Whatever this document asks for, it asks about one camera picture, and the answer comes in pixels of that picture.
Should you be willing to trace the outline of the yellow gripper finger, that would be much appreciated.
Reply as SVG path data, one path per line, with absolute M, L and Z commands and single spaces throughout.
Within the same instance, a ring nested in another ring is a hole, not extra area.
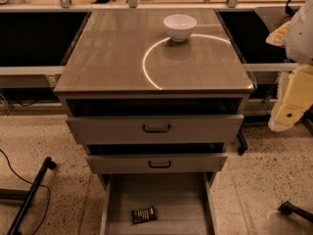
M 282 132 L 291 129 L 313 106 L 313 66 L 300 65 L 291 72 L 282 71 L 277 97 L 268 127 Z

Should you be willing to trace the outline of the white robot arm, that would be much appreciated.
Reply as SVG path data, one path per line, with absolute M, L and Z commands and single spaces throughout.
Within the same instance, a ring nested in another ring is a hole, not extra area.
M 313 106 L 313 0 L 301 8 L 266 38 L 268 44 L 286 48 L 287 58 L 298 63 L 278 79 L 278 100 L 268 126 L 281 132 L 292 128 Z

